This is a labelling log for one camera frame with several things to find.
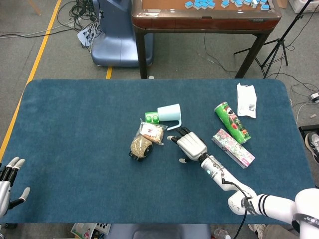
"pink box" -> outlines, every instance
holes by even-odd
[[[222,128],[213,136],[212,140],[242,168],[247,168],[255,159],[250,152]]]

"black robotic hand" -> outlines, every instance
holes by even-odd
[[[168,136],[167,139],[176,143],[181,150],[186,154],[187,158],[198,161],[202,155],[207,154],[206,144],[194,133],[186,127],[176,130],[180,136]],[[187,159],[179,159],[182,163],[187,163]]]

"plastic bottle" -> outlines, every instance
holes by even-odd
[[[216,239],[231,239],[229,233],[226,230],[223,230],[221,228],[217,228],[214,231],[214,237]]]

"yellow floor line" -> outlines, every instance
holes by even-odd
[[[51,30],[49,30],[49,29],[51,29],[52,26],[53,26],[53,23],[54,23],[56,14],[57,14],[57,12],[59,10],[61,1],[62,0],[57,0],[57,2],[56,2],[55,8],[54,8],[53,13],[52,13],[51,20],[49,22],[49,25],[47,27],[47,31],[45,32],[45,34],[49,34],[51,32]],[[36,56],[36,59],[34,61],[33,67],[32,67],[31,72],[30,72],[30,75],[29,75],[25,85],[27,85],[30,81],[33,80],[33,77],[35,75],[36,69],[37,69],[37,67],[39,65],[39,62],[40,62],[40,59],[42,57],[46,42],[48,41],[48,38],[49,38],[49,36],[44,36],[44,38],[43,38],[43,41],[42,41],[42,44],[40,46],[39,52],[38,52],[38,54]],[[12,130],[13,130],[13,126],[14,126],[14,123],[15,123],[15,120],[16,120],[16,116],[17,116],[18,111],[19,111],[21,98],[22,98],[22,96],[20,97],[19,103],[16,106],[16,109],[14,111],[12,120],[11,120],[10,125],[9,125],[9,128],[8,128],[8,130],[7,130],[7,132],[6,132],[5,136],[4,136],[4,139],[3,139],[3,142],[2,142],[2,145],[1,145],[1,148],[0,148],[0,162],[2,161],[2,158],[3,158],[3,155],[4,155],[4,151],[5,151],[5,149],[6,149],[7,145],[8,145],[8,142],[9,142]]]
[[[110,79],[112,75],[112,66],[108,67],[108,70],[106,71],[105,79]]]

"cardboard box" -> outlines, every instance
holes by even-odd
[[[222,128],[213,136],[212,140],[242,168],[247,168],[255,159],[250,152]]]
[[[278,6],[286,9],[288,5],[288,0],[277,0]]]

